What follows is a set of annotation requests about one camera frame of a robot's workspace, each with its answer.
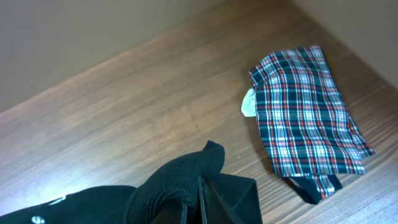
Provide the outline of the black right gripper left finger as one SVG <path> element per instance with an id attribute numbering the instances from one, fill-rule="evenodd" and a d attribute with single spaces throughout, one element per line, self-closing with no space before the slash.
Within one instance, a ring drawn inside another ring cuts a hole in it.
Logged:
<path id="1" fill-rule="evenodd" d="M 187 224 L 188 205 L 172 200 L 167 202 L 150 224 Z"/>

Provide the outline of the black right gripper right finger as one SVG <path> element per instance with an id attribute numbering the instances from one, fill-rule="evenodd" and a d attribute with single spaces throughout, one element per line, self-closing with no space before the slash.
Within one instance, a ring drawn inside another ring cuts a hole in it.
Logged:
<path id="1" fill-rule="evenodd" d="M 212 180 L 202 177 L 199 197 L 204 224 L 262 224 L 254 179 L 229 174 Z"/>

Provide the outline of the black garment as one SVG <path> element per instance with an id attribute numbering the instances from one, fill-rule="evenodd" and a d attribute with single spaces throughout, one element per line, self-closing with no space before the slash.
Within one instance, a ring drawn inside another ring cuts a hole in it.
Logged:
<path id="1" fill-rule="evenodd" d="M 1 223 L 151 223 L 170 205 L 187 218 L 199 206 L 200 178 L 213 179 L 224 165 L 224 147 L 208 141 L 201 151 L 169 161 L 142 185 L 104 185 L 1 216 Z"/>

